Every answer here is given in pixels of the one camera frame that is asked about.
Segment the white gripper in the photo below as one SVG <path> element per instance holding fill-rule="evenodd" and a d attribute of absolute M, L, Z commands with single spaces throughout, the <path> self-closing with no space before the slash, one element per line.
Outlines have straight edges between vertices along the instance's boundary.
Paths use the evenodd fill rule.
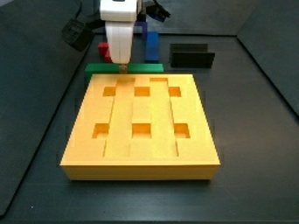
<path fill-rule="evenodd" d="M 108 50 L 119 73 L 128 73 L 136 16 L 143 0 L 100 0 L 100 19 L 105 22 Z"/>

